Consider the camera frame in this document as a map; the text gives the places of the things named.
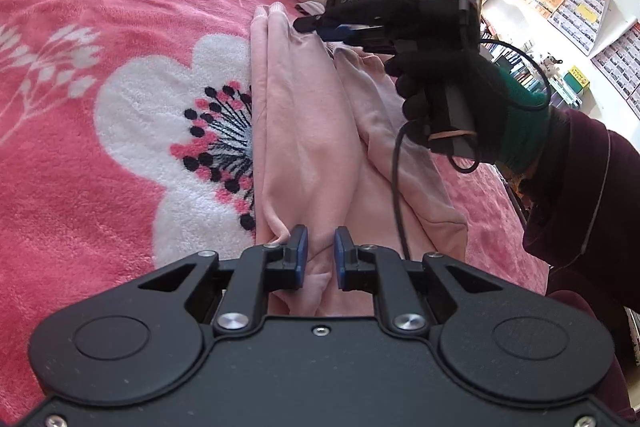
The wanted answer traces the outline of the right forearm maroon sleeve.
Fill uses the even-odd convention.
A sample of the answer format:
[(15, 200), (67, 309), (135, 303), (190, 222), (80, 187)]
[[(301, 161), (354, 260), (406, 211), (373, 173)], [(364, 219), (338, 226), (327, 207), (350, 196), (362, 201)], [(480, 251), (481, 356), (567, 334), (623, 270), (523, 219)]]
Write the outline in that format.
[(639, 308), (639, 153), (576, 110), (554, 110), (533, 176), (524, 248), (551, 265), (549, 297), (585, 311), (627, 349)]

